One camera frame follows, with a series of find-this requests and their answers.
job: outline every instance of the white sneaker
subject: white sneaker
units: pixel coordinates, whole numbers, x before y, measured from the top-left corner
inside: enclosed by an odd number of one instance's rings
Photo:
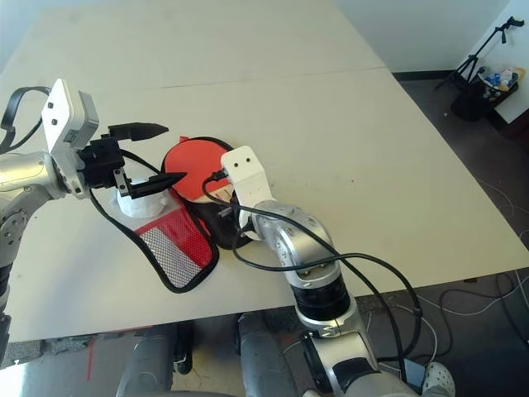
[[[427,371],[424,374],[422,383],[422,393],[433,388],[441,388],[446,395],[455,397],[455,383],[448,369],[440,362],[431,362],[427,365]]]

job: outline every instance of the cable on floor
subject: cable on floor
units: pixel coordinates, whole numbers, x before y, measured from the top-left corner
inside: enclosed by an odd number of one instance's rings
[[[478,182],[480,182],[481,184],[487,186],[489,189],[492,189],[492,190],[494,190],[496,193],[501,194],[501,195],[507,200],[507,202],[509,203],[508,206],[506,206],[506,205],[501,205],[501,206],[498,207],[498,209],[500,209],[500,207],[509,207],[509,208],[511,209],[511,213],[508,215],[508,217],[505,216],[505,215],[503,215],[505,218],[510,218],[510,217],[514,216],[514,208],[515,208],[515,206],[514,206],[514,204],[512,203],[512,201],[511,201],[511,199],[509,198],[509,196],[507,196],[507,195],[505,194],[505,192],[503,192],[503,190],[497,188],[496,186],[492,186],[491,184],[488,184],[487,182],[485,182],[484,180],[482,180],[482,179],[480,179],[480,178],[475,178],[475,179],[476,179]]]
[[[503,297],[507,298],[508,296],[514,294],[517,291],[517,289],[521,288],[528,280],[529,280],[529,276],[525,277],[518,286],[516,286],[511,292],[505,294]],[[482,295],[479,295],[479,296],[482,297],[482,298],[492,298],[491,296],[482,296]],[[423,297],[422,295],[417,294],[417,297],[420,300],[422,300],[423,302],[426,302],[427,304],[430,304],[431,306],[433,306],[435,308],[441,309],[441,306],[439,306],[435,302],[432,302],[431,300]],[[456,312],[455,310],[447,309],[447,308],[444,308],[444,307],[442,308],[442,310],[447,312],[447,313],[454,314],[455,316],[472,317],[472,316],[477,316],[477,315],[479,315],[481,313],[486,312],[487,310],[489,310],[491,307],[493,307],[499,301],[500,301],[500,298],[497,296],[497,297],[495,297],[495,299],[492,302],[487,304],[484,308],[478,310],[477,312],[471,312],[471,313]]]
[[[527,295],[526,291],[523,289],[522,281],[520,280],[520,275],[518,274],[518,270],[514,270],[514,274],[516,275],[516,280],[518,282],[518,287],[520,291],[522,292],[523,302],[526,304],[526,309],[529,310],[529,301],[527,301]]]
[[[520,341],[523,343],[523,346],[525,346],[525,348],[529,351],[529,340],[527,340],[527,338],[523,336],[522,331],[520,331],[520,328],[517,326],[516,322],[514,321],[514,318],[512,318],[511,313],[507,309],[507,305],[505,304],[505,300],[502,296],[502,289],[499,284],[500,275],[507,277],[507,279],[511,283],[511,289],[513,289],[513,282],[511,280],[511,277],[509,277],[507,273],[500,273],[496,275],[496,290],[498,291],[498,295],[500,296],[500,299],[501,299],[500,301],[502,303],[503,312],[505,313],[505,317],[509,321],[509,324],[511,324],[512,330],[514,331],[514,333],[516,333],[516,335],[518,336],[518,339],[520,339]]]
[[[457,312],[453,312],[453,311],[447,312],[445,310],[445,308],[443,307],[443,300],[444,300],[444,298],[446,297],[447,294],[453,293],[453,292],[458,292],[458,293],[461,293],[461,294],[469,294],[469,295],[473,295],[473,296],[479,296],[480,298],[495,299],[493,301],[495,303],[495,302],[498,302],[498,301],[502,302],[503,299],[505,299],[509,295],[513,294],[514,292],[516,292],[516,289],[519,288],[519,285],[515,287],[514,284],[511,284],[511,287],[512,288],[506,294],[500,294],[500,295],[481,294],[479,292],[468,291],[467,289],[446,289],[445,291],[443,291],[443,293],[439,297],[439,304],[434,304],[431,301],[424,299],[429,304],[432,304],[433,306],[436,306],[439,309],[439,311],[441,313],[441,317],[443,319],[443,322],[446,325],[446,331],[448,332],[448,347],[445,349],[444,352],[437,353],[437,357],[442,357],[442,356],[447,355],[448,353],[451,352],[452,347],[454,346],[454,333],[452,332],[452,327],[450,326],[450,323],[448,322],[448,317],[446,317],[446,313],[457,313]],[[488,306],[485,309],[482,309],[482,310],[480,310],[480,311],[478,311],[476,313],[458,313],[458,314],[459,315],[469,315],[469,314],[470,315],[477,315],[479,313],[484,312],[485,310],[488,310],[490,308],[490,306],[492,306],[493,302],[488,304]],[[418,358],[422,358],[422,357],[425,357],[425,356],[429,356],[429,355],[428,354],[420,354],[420,355],[414,356],[412,359],[416,360]]]
[[[407,312],[413,314],[413,310],[411,310],[410,308],[406,306],[402,306],[401,304],[395,304],[395,307],[402,309],[402,310],[406,310]],[[426,324],[427,327],[430,328],[431,336],[433,337],[433,352],[431,353],[431,357],[429,360],[429,362],[433,362],[436,359],[436,355],[437,355],[437,347],[438,347],[437,332],[435,328],[428,322],[428,320],[424,318],[424,316],[421,318],[421,320],[423,323]]]
[[[371,318],[373,318],[373,312],[369,312],[369,316],[367,317],[367,323],[365,324],[366,332],[369,332],[369,327],[371,326]]]
[[[296,347],[297,345],[299,345],[301,343],[301,341],[296,341],[294,343],[291,343],[289,344],[288,346],[285,347],[285,349],[283,350],[283,355],[287,354],[287,352],[292,349],[293,347]]]

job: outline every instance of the white object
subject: white object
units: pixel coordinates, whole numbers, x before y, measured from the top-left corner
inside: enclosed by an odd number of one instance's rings
[[[57,79],[41,116],[48,152],[64,176],[64,183],[73,196],[87,198],[88,189],[78,172],[84,168],[84,163],[77,150],[87,145],[98,128],[98,114],[92,98]]]
[[[441,387],[450,397],[455,397],[455,383],[448,369],[440,362],[431,362],[427,365],[427,372],[422,384],[422,393],[434,387]]]
[[[253,208],[266,200],[274,200],[266,178],[265,169],[249,146],[237,147],[228,151],[221,158],[221,164],[228,173],[233,188],[237,193],[239,204]],[[248,223],[250,213],[241,211],[239,224],[244,227]],[[249,237],[260,240],[255,232],[247,232]]]
[[[145,182],[146,179],[133,179],[133,184]],[[131,196],[122,197],[117,189],[116,201],[122,213],[129,218],[154,218],[162,213],[169,200],[165,192],[132,199]]]
[[[60,67],[66,79],[93,95],[102,127],[143,121],[170,128],[170,133],[152,140],[123,142],[124,148],[152,164],[160,164],[182,133],[214,136],[233,146],[248,145],[259,155],[275,198],[313,213],[338,251],[379,256],[398,267],[416,287],[529,263],[529,252],[478,183],[369,47],[366,50],[361,36],[352,26],[342,24],[343,17],[331,2],[303,1],[303,12],[299,12],[300,2],[284,0],[226,0],[219,7],[217,3],[124,2],[47,12],[0,74],[0,102],[5,103],[11,92],[7,86],[53,82]],[[165,38],[161,33],[174,27],[167,19],[167,10],[173,7],[182,8],[181,14],[171,18],[178,18],[183,29],[188,29],[185,21],[195,21],[207,31],[215,29],[216,35]],[[258,26],[236,18],[242,12],[253,15],[259,7],[269,7],[269,11],[256,13]],[[94,29],[91,18],[96,14],[101,18]],[[69,19],[72,15],[75,23]],[[140,16],[150,23],[136,24]],[[281,30],[266,36],[265,27],[276,22],[283,26]],[[135,28],[116,30],[116,26]],[[114,32],[112,43],[109,31]],[[315,39],[303,44],[304,53],[296,47],[301,39],[294,37],[300,31]],[[115,56],[116,49],[128,48],[133,42],[126,39],[126,33],[140,38],[141,44],[135,43],[135,51],[120,50],[120,56]],[[212,49],[218,37],[227,40],[231,54],[239,57],[217,57]],[[63,45],[74,40],[88,42],[89,48],[97,49],[96,55],[87,57],[84,45]],[[180,52],[188,56],[174,50],[175,40]],[[208,51],[201,53],[202,48]],[[102,62],[110,59],[110,49],[113,62]],[[137,72],[136,61],[145,66],[146,51],[151,50],[178,56],[169,63],[168,55],[162,55],[147,69],[160,67],[173,77],[187,76],[188,86],[138,89],[138,84],[154,87],[160,83],[160,87],[169,82],[153,82],[160,74],[136,73],[133,79],[129,73]],[[358,63],[318,60],[311,65],[315,73],[308,74],[307,57],[318,54],[321,59],[322,53]],[[38,62],[32,62],[34,54],[41,57]],[[253,55],[270,60],[261,68],[251,59]],[[88,63],[72,61],[79,59]],[[195,65],[199,61],[205,68],[202,71],[207,70],[210,81],[217,84],[189,78],[197,71],[188,62]],[[245,74],[242,65],[246,65]],[[266,78],[245,79],[258,72]],[[138,75],[151,80],[139,81]],[[227,76],[232,79],[225,83]],[[28,100],[24,108],[17,119],[19,131],[32,127],[41,102]],[[45,138],[37,133],[21,149],[32,152],[45,145]],[[136,173],[129,173],[130,166],[132,162],[126,165],[128,175],[145,175],[140,165]],[[110,190],[98,192],[100,202],[107,203],[111,194]],[[112,215],[125,224],[130,222],[115,209]],[[169,292],[136,246],[88,200],[62,198],[35,215],[10,279],[7,312],[12,316],[13,342],[293,303],[284,275],[248,268],[224,250],[215,270],[197,288],[186,294]],[[263,263],[276,260],[258,242],[245,246],[242,253]],[[402,288],[395,277],[377,266],[363,270],[381,292]],[[352,294],[369,293],[349,271],[343,275]],[[138,294],[138,288],[145,293]]]

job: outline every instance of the black cable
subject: black cable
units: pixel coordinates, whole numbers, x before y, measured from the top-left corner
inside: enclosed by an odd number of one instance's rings
[[[128,228],[127,226],[123,225],[122,223],[119,223],[116,219],[114,219],[109,213],[107,213],[104,208],[101,206],[101,204],[98,202],[96,197],[93,195],[93,191],[90,189],[90,201],[92,201],[93,206],[97,209],[97,211],[105,218],[107,219],[112,225],[117,227],[117,229],[122,232],[125,236],[127,236],[138,248],[140,248],[143,255],[145,255],[145,258],[149,261],[149,263],[152,265],[152,267],[155,269],[156,273],[158,274],[160,280],[164,285],[171,291],[174,290],[174,287],[171,285],[169,279],[167,279],[167,276],[164,273],[164,270],[161,268],[160,264],[156,260],[155,255],[150,250],[149,246],[147,246],[147,243],[144,242],[140,236],[138,236],[132,229]]]
[[[18,106],[20,105],[23,96],[30,91],[38,91],[45,95],[50,94],[50,88],[41,86],[21,87],[12,93],[9,101],[7,102],[6,110],[4,111],[2,120],[0,121],[0,128],[6,130],[6,135],[2,139],[2,142],[0,142],[0,155],[18,149],[20,146],[24,145],[35,134],[42,124],[42,118],[39,118],[39,121],[35,124],[35,126],[33,126],[33,128],[19,142],[11,145],[15,139],[15,135],[17,134],[17,130],[13,126],[13,123],[15,121],[15,116],[17,115]]]
[[[13,146],[10,146],[6,153],[8,151],[14,151],[15,149],[18,149],[20,146],[24,145],[33,135],[35,135],[35,132],[36,130],[39,129],[39,127],[41,126],[42,124],[42,117],[39,118],[39,121],[36,122],[35,126],[33,126],[33,128],[19,141],[17,142],[15,145]]]
[[[448,294],[452,292],[458,292],[458,293],[478,296],[480,298],[486,298],[486,299],[503,299],[505,298],[506,295],[513,292],[513,290],[514,290],[514,286],[512,283],[511,283],[511,289],[508,292],[506,292],[505,294],[499,294],[499,295],[481,294],[480,292],[468,291],[467,289],[458,289],[458,288],[444,290],[442,294],[439,296],[439,311],[441,312],[441,318],[443,319],[443,322],[445,323],[445,326],[446,326],[446,330],[448,332],[448,347],[442,353],[436,354],[436,357],[446,356],[448,353],[451,352],[452,347],[454,346],[454,333],[452,332],[452,328],[450,326],[450,323],[448,322],[448,317],[446,316],[446,314],[449,312],[445,311],[445,308],[443,305],[443,301]],[[419,355],[412,357],[412,360],[417,360],[423,357],[431,357],[431,354],[430,353],[419,354]]]
[[[143,160],[137,154],[132,153],[131,151],[126,151],[125,149],[120,149],[120,152],[121,152],[123,157],[131,159],[131,160],[135,161],[136,163],[140,163],[141,165],[147,167],[149,170],[153,171],[156,174],[160,173],[160,170],[158,170],[156,167],[154,167],[151,163],[148,163],[146,160]]]
[[[334,249],[334,247],[332,245],[330,245],[329,243],[325,242],[322,238],[320,238],[317,234],[315,234],[313,231],[311,231],[310,229],[304,227],[302,224],[298,223],[298,222],[295,222],[294,220],[288,218],[288,217],[284,217],[282,215],[279,215],[277,213],[270,213],[268,211],[262,211],[262,210],[259,210],[259,209],[256,209],[256,208],[249,208],[249,207],[246,207],[246,206],[242,206],[242,205],[239,205],[238,203],[227,203],[227,202],[224,202],[218,198],[215,198],[213,197],[212,195],[210,195],[210,193],[208,193],[206,187],[207,187],[207,183],[215,180],[215,179],[221,179],[225,177],[224,173],[222,171],[218,171],[216,173],[213,173],[212,176],[210,178],[207,178],[203,181],[202,183],[202,190],[204,192],[204,194],[210,198],[213,202],[216,202],[216,203],[219,203],[220,205],[224,205],[224,206],[227,206],[227,207],[230,207],[230,206],[234,206],[238,209],[242,209],[244,211],[248,211],[250,213],[257,213],[259,215],[262,215],[262,216],[266,216],[266,217],[271,217],[271,218],[277,218],[279,220],[283,220],[285,222],[288,222],[290,223],[291,225],[295,226],[296,228],[298,228],[299,230],[301,230],[302,232],[305,232],[306,234],[308,234],[313,240],[315,240],[316,242],[318,242],[320,245],[322,245],[323,247],[325,247],[328,251],[330,251],[331,253],[335,254],[336,256],[339,256],[340,254],[338,253],[338,251],[336,251]],[[233,247],[232,247],[232,250],[234,252],[234,255],[236,257],[240,257],[238,255],[238,253],[236,252],[236,243],[238,242],[238,239],[241,237],[241,234],[243,232],[239,232],[236,239],[234,240],[233,242]],[[340,258],[340,261],[349,269],[351,270],[358,278],[360,278],[362,280],[362,282],[364,282],[365,285],[368,286],[368,288],[371,290],[371,292],[373,292],[373,294],[375,295],[375,297],[378,299],[378,301],[380,302],[380,304],[383,306],[384,310],[386,311],[386,313],[388,314],[388,318],[389,318],[389,322],[391,323],[391,327],[393,329],[393,335],[395,337],[395,343],[397,345],[397,355],[395,357],[382,357],[382,360],[384,361],[395,361],[397,360],[399,362],[399,366],[401,367],[401,377],[403,379],[403,381],[406,381],[407,380],[407,377],[406,377],[406,368],[405,368],[405,365],[404,365],[404,357],[409,354],[409,352],[411,352],[413,350],[413,348],[415,347],[415,345],[417,344],[417,340],[420,336],[420,333],[421,333],[421,316],[422,316],[422,311],[420,309],[421,305],[419,304],[418,302],[418,298],[417,296],[415,295],[415,292],[413,291],[413,288],[412,286],[409,284],[409,282],[406,280],[406,278],[397,270],[395,269],[394,267],[392,267],[390,264],[378,259],[378,258],[375,258],[373,256],[368,256],[366,254],[357,254],[357,257],[363,257],[364,259],[367,259],[369,261],[374,261],[375,263],[379,263],[380,265],[383,265],[386,269],[389,269],[391,270],[399,279],[401,279],[401,281],[405,284],[406,288],[408,289],[409,287],[409,292],[410,292],[410,295],[412,296],[412,298],[415,298],[414,299],[414,304],[416,306],[416,312],[414,312],[414,315],[415,315],[415,318],[416,318],[416,327],[415,327],[415,330],[414,330],[414,333],[413,333],[413,338],[412,338],[412,341],[410,342],[410,345],[407,347],[407,349],[404,351],[403,350],[403,344],[402,344],[402,340],[401,340],[401,337],[400,337],[400,332],[398,330],[398,325],[397,325],[397,322],[395,321],[395,318],[393,316],[393,313],[391,312],[389,306],[386,304],[386,302],[384,301],[384,298],[382,297],[382,295],[380,294],[380,292],[374,287],[374,285],[359,271],[357,270],[349,261],[347,261],[345,258]]]
[[[511,327],[514,333],[516,333],[518,338],[520,338],[520,340],[523,343],[523,346],[525,346],[526,349],[529,350],[529,341],[527,340],[526,337],[523,336],[522,331],[520,331],[520,328],[518,328],[518,326],[516,325],[514,318],[512,318],[512,315],[509,313],[507,309],[507,305],[505,304],[505,301],[503,300],[502,290],[500,289],[500,286],[499,286],[499,276],[500,275],[504,275],[505,277],[508,278],[509,282],[511,283],[511,290],[514,288],[514,283],[512,282],[511,277],[509,277],[507,273],[500,273],[499,275],[496,275],[496,290],[498,291],[500,302],[503,307],[503,312],[505,313],[505,317],[507,317],[507,320],[511,324]]]

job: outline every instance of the black strap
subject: black strap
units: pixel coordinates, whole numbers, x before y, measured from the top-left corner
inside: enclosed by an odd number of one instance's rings
[[[2,121],[0,122],[0,128],[3,130],[6,130],[6,136],[3,138],[2,143],[0,143],[0,154],[4,154],[9,152],[10,150],[14,149],[15,147],[19,147],[17,145],[11,147],[11,144],[15,140],[16,135],[16,128],[13,126],[13,123],[15,121],[15,116],[17,115],[18,105],[20,105],[20,101],[22,100],[22,97],[25,93],[29,91],[40,91],[41,93],[45,93],[46,95],[50,94],[50,89],[48,87],[42,87],[42,86],[35,86],[35,87],[21,87],[19,89],[16,89],[9,98],[9,101],[7,102],[6,111],[3,114]],[[41,124],[41,120],[36,124],[36,128],[33,127],[31,129],[30,134],[33,135],[35,133],[38,126]]]

